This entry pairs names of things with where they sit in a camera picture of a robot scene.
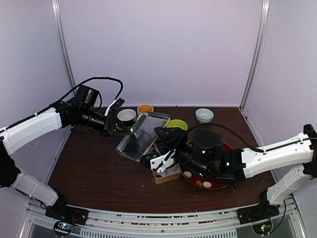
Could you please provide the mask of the beige metal tin box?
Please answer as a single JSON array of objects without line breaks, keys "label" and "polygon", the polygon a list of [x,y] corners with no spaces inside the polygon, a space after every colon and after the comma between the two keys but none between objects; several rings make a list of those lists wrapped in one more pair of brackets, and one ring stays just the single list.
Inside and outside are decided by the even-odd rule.
[{"label": "beige metal tin box", "polygon": [[[168,147],[155,143],[152,145],[148,153],[159,152],[161,155],[163,155],[163,154],[166,154],[168,151],[170,151]],[[179,164],[177,163],[175,166],[173,166],[170,169],[167,169],[165,172],[157,173],[152,171],[152,174],[153,174],[155,183],[162,184],[168,181],[178,179],[181,174],[181,169]]]}]

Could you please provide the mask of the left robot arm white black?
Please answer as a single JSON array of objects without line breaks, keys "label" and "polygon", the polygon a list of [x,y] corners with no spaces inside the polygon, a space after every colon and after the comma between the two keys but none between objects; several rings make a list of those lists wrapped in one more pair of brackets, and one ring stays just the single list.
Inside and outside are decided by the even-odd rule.
[{"label": "left robot arm white black", "polygon": [[123,132],[116,130],[117,125],[123,125],[117,118],[124,100],[114,100],[106,109],[105,114],[93,111],[86,103],[75,101],[60,102],[49,109],[32,115],[27,120],[12,127],[0,130],[0,185],[12,187],[27,196],[37,199],[46,206],[52,206],[52,212],[60,220],[67,220],[71,216],[71,209],[59,201],[61,196],[48,185],[37,181],[18,168],[12,155],[26,144],[52,131],[65,128],[69,125],[82,125],[102,136],[129,135],[130,129]]}]

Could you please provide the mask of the red round tray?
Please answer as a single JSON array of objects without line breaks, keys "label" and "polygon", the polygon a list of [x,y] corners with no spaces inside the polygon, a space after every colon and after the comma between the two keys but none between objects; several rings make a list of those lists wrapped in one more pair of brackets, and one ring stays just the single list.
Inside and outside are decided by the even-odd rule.
[{"label": "red round tray", "polygon": [[199,180],[201,183],[208,181],[212,184],[211,188],[204,188],[203,186],[199,187],[202,189],[219,190],[219,189],[226,188],[226,187],[230,186],[231,184],[235,184],[235,182],[236,182],[235,181],[235,179],[236,179],[235,174],[231,174],[231,173],[226,171],[227,169],[231,169],[231,161],[230,161],[230,158],[228,157],[229,155],[231,155],[230,147],[228,147],[227,145],[225,145],[225,143],[223,143],[223,153],[222,153],[222,159],[220,160],[219,174],[217,174],[214,177],[204,178],[204,177],[198,175],[196,172],[189,169],[188,167],[184,166],[182,163],[180,163],[182,175],[183,175],[184,171],[189,171],[192,174],[191,178],[186,178],[184,175],[183,176],[189,183],[191,183],[192,185],[194,185],[196,187],[199,187],[195,184],[195,182],[197,180]]}]

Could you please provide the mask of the lime green bowl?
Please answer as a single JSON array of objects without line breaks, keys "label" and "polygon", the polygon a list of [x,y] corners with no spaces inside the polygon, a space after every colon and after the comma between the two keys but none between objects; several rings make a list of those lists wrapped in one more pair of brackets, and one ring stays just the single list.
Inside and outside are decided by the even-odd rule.
[{"label": "lime green bowl", "polygon": [[166,128],[175,128],[175,127],[178,127],[184,131],[188,129],[187,123],[181,119],[172,119],[166,124]]}]

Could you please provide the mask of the white round chocolate front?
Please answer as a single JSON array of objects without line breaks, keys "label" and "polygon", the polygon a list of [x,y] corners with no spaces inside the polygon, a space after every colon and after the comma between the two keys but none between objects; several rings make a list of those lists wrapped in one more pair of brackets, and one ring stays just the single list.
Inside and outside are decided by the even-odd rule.
[{"label": "white round chocolate front", "polygon": [[210,182],[208,182],[208,181],[205,181],[205,182],[203,182],[203,187],[204,188],[211,188],[212,184]]}]

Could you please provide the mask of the white round chocolate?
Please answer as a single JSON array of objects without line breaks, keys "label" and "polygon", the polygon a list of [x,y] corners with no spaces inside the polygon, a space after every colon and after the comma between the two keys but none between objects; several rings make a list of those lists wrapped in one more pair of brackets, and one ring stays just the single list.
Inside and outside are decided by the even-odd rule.
[{"label": "white round chocolate", "polygon": [[186,178],[191,178],[191,177],[192,177],[192,174],[191,174],[189,171],[184,171],[184,172],[183,172],[183,175],[184,175]]},{"label": "white round chocolate", "polygon": [[205,181],[205,182],[203,182],[203,187],[204,188],[211,188],[212,184],[210,182],[208,182],[208,181]]}]

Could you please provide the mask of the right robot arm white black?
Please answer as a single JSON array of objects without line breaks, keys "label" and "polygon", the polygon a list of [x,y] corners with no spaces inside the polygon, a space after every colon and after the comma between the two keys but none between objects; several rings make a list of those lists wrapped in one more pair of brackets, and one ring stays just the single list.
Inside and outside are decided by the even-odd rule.
[{"label": "right robot arm white black", "polygon": [[214,178],[225,185],[236,184],[258,174],[293,165],[276,185],[264,193],[266,200],[254,207],[254,215],[264,219],[273,211],[273,206],[297,190],[301,184],[317,176],[317,132],[311,124],[303,127],[303,132],[275,144],[225,152],[223,139],[199,125],[191,143],[187,143],[188,132],[181,128],[155,128],[155,133],[168,149],[164,155],[150,160],[154,172],[163,172],[175,163],[181,163],[203,178]]}]

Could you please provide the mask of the pale blue ceramic bowl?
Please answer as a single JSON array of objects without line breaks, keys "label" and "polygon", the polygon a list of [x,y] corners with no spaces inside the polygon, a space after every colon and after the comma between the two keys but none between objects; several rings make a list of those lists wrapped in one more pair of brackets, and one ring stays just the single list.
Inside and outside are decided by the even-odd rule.
[{"label": "pale blue ceramic bowl", "polygon": [[199,123],[208,123],[214,119],[214,113],[206,108],[199,108],[195,111],[196,119]]}]

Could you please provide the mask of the white floral mug orange inside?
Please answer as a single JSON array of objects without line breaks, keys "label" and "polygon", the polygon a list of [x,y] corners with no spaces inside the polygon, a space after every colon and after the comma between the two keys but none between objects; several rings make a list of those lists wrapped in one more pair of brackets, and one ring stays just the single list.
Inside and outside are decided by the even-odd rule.
[{"label": "white floral mug orange inside", "polygon": [[154,107],[152,105],[148,105],[148,104],[140,105],[137,108],[138,115],[142,115],[146,112],[153,112],[153,111],[154,111]]}]

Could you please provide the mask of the caramel brown chocolate front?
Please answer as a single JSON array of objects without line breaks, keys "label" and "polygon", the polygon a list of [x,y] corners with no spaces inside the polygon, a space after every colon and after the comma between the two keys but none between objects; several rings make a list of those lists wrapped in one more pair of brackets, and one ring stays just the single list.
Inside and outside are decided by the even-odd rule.
[{"label": "caramel brown chocolate front", "polygon": [[203,186],[203,184],[202,184],[199,180],[197,180],[197,181],[195,182],[195,184],[196,184],[197,186],[199,186],[199,187],[202,187],[202,186]]}]

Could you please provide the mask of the white and navy bowl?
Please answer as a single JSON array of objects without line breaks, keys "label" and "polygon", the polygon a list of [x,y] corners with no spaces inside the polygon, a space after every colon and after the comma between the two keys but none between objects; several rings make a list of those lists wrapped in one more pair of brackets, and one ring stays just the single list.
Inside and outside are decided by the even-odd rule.
[{"label": "white and navy bowl", "polygon": [[123,109],[117,114],[117,118],[127,127],[134,125],[136,117],[137,113],[133,109]]}]

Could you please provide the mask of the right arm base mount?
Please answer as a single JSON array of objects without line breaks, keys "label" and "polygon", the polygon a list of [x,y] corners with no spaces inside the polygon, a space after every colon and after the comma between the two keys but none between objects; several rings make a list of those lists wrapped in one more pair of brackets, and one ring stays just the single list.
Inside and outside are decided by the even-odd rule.
[{"label": "right arm base mount", "polygon": [[277,215],[279,215],[278,206],[261,208],[259,205],[255,205],[237,210],[240,225],[250,223],[253,232],[260,236],[269,235],[273,231],[271,219]]}]

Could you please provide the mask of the right aluminium frame post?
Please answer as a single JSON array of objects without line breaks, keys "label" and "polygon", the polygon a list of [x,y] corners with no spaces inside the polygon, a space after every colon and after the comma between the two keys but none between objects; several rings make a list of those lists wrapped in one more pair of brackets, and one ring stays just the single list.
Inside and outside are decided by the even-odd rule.
[{"label": "right aluminium frame post", "polygon": [[260,61],[261,56],[261,50],[264,44],[267,24],[268,24],[268,18],[269,18],[269,7],[270,7],[270,1],[269,0],[263,0],[262,1],[262,8],[261,8],[261,14],[260,14],[260,20],[259,20],[259,26],[258,26],[258,33],[256,38],[256,44],[254,48],[253,58],[251,61],[251,66],[247,78],[246,87],[242,96],[242,100],[239,106],[239,109],[241,111],[244,111],[250,92],[252,88],[252,84],[255,79],[257,67]]}]

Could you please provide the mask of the beige bear tin lid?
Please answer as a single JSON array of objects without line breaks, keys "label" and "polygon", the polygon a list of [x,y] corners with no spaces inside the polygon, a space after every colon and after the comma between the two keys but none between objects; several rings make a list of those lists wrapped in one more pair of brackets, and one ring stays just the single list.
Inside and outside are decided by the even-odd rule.
[{"label": "beige bear tin lid", "polygon": [[157,112],[146,112],[138,116],[131,133],[118,144],[116,152],[133,161],[140,161],[158,138],[155,128],[165,127],[169,120],[169,114]]}]

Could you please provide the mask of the white round chocolate left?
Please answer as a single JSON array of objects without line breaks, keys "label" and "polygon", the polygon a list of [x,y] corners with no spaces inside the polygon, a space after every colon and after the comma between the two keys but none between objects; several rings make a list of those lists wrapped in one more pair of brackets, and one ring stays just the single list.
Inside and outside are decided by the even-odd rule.
[{"label": "white round chocolate left", "polygon": [[191,178],[191,177],[192,177],[192,174],[191,174],[189,171],[184,171],[184,172],[183,172],[183,175],[184,175],[186,178]]}]

